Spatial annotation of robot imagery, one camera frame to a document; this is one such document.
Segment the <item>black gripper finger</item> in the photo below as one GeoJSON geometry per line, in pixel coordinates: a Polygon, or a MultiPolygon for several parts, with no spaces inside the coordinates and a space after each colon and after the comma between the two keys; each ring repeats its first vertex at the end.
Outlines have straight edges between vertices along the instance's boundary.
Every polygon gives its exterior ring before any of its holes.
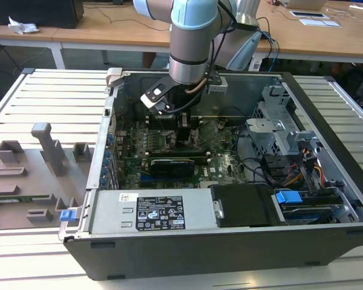
{"type": "Polygon", "coordinates": [[[182,112],[177,117],[177,141],[187,141],[191,133],[191,113],[182,112]]]}

